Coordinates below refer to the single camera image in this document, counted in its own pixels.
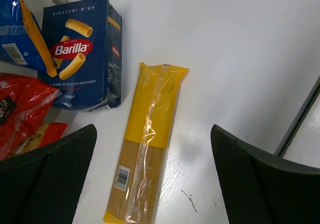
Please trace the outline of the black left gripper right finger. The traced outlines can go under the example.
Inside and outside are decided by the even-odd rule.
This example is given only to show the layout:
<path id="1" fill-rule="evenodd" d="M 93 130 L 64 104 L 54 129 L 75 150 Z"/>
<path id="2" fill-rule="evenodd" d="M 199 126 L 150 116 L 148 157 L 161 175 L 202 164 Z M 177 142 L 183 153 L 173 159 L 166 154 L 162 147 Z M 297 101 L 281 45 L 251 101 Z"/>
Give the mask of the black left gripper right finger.
<path id="1" fill-rule="evenodd" d="M 319 168 L 257 148 L 218 125 L 212 153 L 231 224 L 318 224 Z"/>

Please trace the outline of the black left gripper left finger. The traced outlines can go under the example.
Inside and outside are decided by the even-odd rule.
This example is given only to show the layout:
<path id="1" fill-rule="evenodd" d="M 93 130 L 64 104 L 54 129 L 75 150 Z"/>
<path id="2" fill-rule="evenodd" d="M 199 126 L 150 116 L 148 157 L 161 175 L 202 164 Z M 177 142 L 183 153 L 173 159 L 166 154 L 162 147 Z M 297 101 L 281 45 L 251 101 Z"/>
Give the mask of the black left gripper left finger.
<path id="1" fill-rule="evenodd" d="M 89 124 L 0 162 L 2 224 L 71 224 L 97 141 Z"/>

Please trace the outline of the blue and orange pasta bag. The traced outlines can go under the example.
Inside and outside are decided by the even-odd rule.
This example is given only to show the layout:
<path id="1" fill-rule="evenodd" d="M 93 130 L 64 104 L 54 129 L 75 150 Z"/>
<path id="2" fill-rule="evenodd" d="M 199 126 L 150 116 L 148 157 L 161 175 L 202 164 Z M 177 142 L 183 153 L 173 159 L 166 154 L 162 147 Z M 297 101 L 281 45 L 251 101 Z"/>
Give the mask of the blue and orange pasta bag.
<path id="1" fill-rule="evenodd" d="M 24 0 L 0 0 L 0 59 L 57 75 L 38 22 Z"/>

